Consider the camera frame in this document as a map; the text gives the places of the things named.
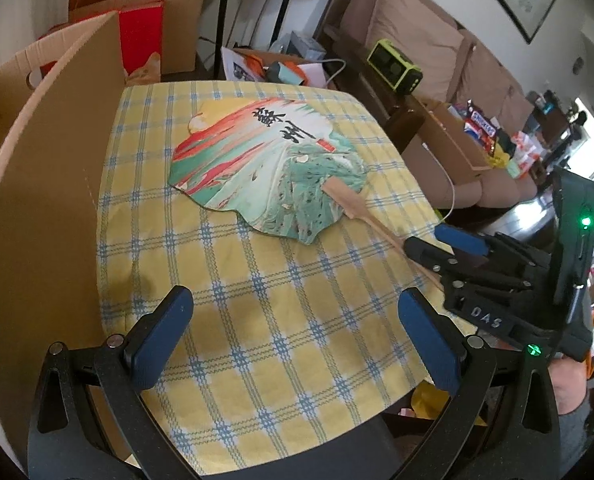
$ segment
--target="blue gripper pad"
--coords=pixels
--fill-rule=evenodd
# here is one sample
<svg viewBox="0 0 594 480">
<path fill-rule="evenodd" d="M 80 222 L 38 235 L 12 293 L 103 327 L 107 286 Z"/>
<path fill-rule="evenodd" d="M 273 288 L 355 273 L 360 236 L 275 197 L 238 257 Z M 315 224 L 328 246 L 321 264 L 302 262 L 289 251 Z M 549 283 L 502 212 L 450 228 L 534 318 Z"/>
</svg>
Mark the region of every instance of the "blue gripper pad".
<svg viewBox="0 0 594 480">
<path fill-rule="evenodd" d="M 454 397 L 461 383 L 460 358 L 465 358 L 461 333 L 448 317 L 437 314 L 416 288 L 401 293 L 397 309 L 399 320 L 435 386 Z"/>
<path fill-rule="evenodd" d="M 488 244 L 483 238 L 451 227 L 448 224 L 438 224 L 435 227 L 435 238 L 465 253 L 475 254 L 476 256 L 488 256 Z"/>
<path fill-rule="evenodd" d="M 176 285 L 128 333 L 124 359 L 138 392 L 155 385 L 192 316 L 193 295 L 185 286 Z"/>
</svg>

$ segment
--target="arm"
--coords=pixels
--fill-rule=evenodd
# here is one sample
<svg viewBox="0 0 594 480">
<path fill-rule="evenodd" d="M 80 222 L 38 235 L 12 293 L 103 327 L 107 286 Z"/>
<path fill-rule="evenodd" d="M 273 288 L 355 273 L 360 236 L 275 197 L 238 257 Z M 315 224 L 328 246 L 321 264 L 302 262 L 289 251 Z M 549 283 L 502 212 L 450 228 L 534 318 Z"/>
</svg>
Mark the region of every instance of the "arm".
<svg viewBox="0 0 594 480">
<path fill-rule="evenodd" d="M 584 425 L 590 413 L 587 395 L 586 364 L 568 357 L 555 359 L 548 368 L 557 400 L 561 434 L 562 477 L 581 458 L 586 442 Z"/>
</svg>

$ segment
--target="sleeve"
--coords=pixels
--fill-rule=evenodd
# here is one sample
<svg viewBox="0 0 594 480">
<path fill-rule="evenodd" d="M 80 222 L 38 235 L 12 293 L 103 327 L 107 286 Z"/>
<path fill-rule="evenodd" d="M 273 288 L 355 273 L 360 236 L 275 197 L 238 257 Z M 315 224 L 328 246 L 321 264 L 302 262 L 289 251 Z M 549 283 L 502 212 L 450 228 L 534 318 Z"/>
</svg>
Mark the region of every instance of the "sleeve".
<svg viewBox="0 0 594 480">
<path fill-rule="evenodd" d="M 590 415 L 590 399 L 588 394 L 584 402 L 574 412 L 559 417 L 559 433 L 561 442 L 561 459 L 559 477 L 562 478 L 584 453 L 586 444 L 586 418 Z"/>
</svg>

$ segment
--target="snack package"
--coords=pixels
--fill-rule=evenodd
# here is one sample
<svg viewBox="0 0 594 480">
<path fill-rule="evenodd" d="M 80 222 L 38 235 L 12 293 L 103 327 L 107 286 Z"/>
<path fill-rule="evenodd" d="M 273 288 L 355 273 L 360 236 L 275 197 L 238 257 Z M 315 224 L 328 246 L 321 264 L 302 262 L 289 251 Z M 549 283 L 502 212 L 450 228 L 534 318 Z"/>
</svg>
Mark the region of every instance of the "snack package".
<svg viewBox="0 0 594 480">
<path fill-rule="evenodd" d="M 539 160 L 543 153 L 543 148 L 523 132 L 515 133 L 511 139 L 517 146 L 512 160 L 519 167 L 519 176 L 522 176 L 528 173 L 528 170 L 530 170 L 536 160 Z"/>
<path fill-rule="evenodd" d="M 464 131 L 477 140 L 488 155 L 494 156 L 497 128 L 484 116 L 481 108 L 476 107 L 472 101 L 468 101 L 464 120 Z"/>
</svg>

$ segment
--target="plastic bag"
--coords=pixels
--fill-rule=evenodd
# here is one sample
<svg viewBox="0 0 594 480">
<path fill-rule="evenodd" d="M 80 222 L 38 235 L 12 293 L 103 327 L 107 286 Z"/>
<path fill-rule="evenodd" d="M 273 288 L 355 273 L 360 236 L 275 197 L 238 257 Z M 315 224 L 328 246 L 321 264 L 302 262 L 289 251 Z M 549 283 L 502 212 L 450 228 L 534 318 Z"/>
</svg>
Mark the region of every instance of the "plastic bag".
<svg viewBox="0 0 594 480">
<path fill-rule="evenodd" d="M 512 160 L 519 168 L 519 176 L 522 176 L 530 170 L 536 160 L 539 160 L 543 153 L 543 148 L 538 142 L 535 143 L 532 138 L 523 132 L 517 132 L 512 137 L 517 149 L 514 152 Z"/>
</svg>

